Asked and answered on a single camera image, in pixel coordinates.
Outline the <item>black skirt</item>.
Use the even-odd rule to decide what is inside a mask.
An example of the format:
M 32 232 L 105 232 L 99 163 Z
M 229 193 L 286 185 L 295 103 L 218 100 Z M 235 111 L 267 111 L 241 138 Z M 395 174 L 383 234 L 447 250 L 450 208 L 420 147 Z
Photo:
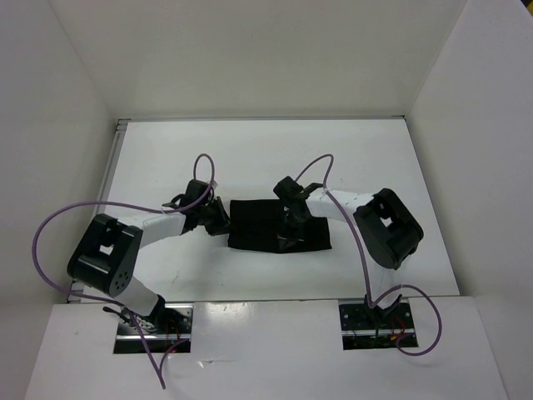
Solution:
M 291 231 L 278 199 L 230 201 L 227 246 L 260 253 L 310 253 L 332 249 L 328 221 L 314 217 Z

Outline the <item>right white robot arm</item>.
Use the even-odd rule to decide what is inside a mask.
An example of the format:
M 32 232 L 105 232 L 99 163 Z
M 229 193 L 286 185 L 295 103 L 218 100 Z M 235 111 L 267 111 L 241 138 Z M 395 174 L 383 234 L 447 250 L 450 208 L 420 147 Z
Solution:
M 424 233 L 402 200 L 388 188 L 361 194 L 331 190 L 320 183 L 303 187 L 293 181 L 288 185 L 278 183 L 274 193 L 284 210 L 278 233 L 284 248 L 307 242 L 311 237 L 309 223 L 320 218 L 348 225 L 361 255 L 366 320 L 375 328 L 385 327 L 401 300 L 401 285 L 394 283 L 374 298 L 366 256 L 371 257 L 374 266 L 396 271 L 417 250 Z

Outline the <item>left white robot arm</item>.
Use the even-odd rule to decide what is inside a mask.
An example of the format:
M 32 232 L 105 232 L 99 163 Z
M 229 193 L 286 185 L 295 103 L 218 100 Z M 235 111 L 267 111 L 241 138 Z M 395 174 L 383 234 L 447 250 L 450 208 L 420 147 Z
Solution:
M 230 218 L 222 200 L 212 194 L 181 212 L 191 201 L 183 194 L 162 205 L 161 214 L 140 214 L 123 220 L 100 213 L 93 218 L 68 265 L 67 273 L 132 311 L 138 326 L 156 333 L 177 323 L 166 300 L 134 277 L 138 253 L 148 245 L 176 238 L 197 227 L 211 236 L 229 232 Z

